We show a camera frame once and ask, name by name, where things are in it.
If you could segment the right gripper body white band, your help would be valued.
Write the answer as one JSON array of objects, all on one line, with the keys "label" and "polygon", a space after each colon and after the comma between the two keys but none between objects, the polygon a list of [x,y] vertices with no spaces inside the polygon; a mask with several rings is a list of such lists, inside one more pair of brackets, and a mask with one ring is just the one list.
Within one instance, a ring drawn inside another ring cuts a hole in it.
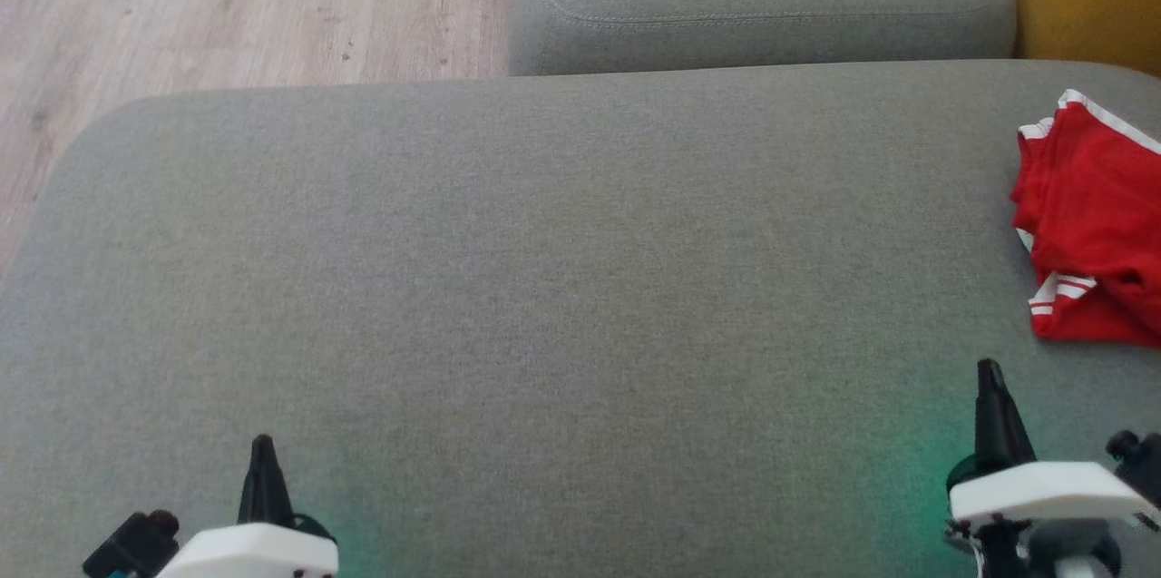
[{"label": "right gripper body white band", "polygon": [[971,477],[961,462],[942,540],[976,578],[1122,578],[1115,520],[1161,535],[1161,434],[1123,429],[1106,453],[1115,469],[1036,461]]}]

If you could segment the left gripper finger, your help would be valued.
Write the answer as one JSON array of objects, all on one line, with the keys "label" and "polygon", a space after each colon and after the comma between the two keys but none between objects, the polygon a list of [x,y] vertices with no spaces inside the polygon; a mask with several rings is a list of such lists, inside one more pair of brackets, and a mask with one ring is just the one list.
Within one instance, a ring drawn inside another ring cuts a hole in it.
[{"label": "left gripper finger", "polygon": [[264,496],[266,445],[266,435],[258,435],[250,442],[248,470],[243,482],[238,523],[264,523],[267,520]]},{"label": "left gripper finger", "polygon": [[264,521],[293,527],[295,516],[273,438],[264,436]]}]

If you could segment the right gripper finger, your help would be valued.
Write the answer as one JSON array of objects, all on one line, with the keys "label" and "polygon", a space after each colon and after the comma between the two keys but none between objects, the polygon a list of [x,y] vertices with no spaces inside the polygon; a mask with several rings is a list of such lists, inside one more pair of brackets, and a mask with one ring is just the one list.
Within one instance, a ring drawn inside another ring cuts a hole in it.
[{"label": "right gripper finger", "polygon": [[991,360],[991,467],[1017,467],[1036,461],[1027,428],[1021,420],[1002,367]]},{"label": "right gripper finger", "polygon": [[976,363],[974,455],[979,469],[1005,467],[1004,380],[991,357]]}]

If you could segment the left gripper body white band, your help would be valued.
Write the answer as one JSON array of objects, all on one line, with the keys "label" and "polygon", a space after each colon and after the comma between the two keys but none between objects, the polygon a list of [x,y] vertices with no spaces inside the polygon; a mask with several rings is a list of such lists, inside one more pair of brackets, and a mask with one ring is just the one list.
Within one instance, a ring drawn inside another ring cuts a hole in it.
[{"label": "left gripper body white band", "polygon": [[200,530],[178,544],[166,510],[136,512],[82,561],[86,578],[339,578],[336,541],[276,523]]}]

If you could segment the red shorts with white hem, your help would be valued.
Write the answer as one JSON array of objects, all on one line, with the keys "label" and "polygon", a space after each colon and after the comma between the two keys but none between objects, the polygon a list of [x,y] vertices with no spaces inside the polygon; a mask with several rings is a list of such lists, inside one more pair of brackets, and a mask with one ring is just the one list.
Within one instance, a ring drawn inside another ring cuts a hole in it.
[{"label": "red shorts with white hem", "polygon": [[1017,140],[1014,227],[1039,275],[1161,292],[1161,140],[1075,89]]}]

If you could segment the grey sofa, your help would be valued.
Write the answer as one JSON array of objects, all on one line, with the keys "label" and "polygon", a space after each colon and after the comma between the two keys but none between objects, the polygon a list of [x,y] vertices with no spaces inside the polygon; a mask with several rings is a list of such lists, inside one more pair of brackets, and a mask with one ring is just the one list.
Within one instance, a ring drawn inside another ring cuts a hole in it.
[{"label": "grey sofa", "polygon": [[0,288],[0,578],[233,523],[250,441],[342,578],[974,578],[994,357],[1043,458],[1161,432],[1161,351],[1041,344],[1017,129],[1161,79],[858,63],[199,92],[55,164]]}]

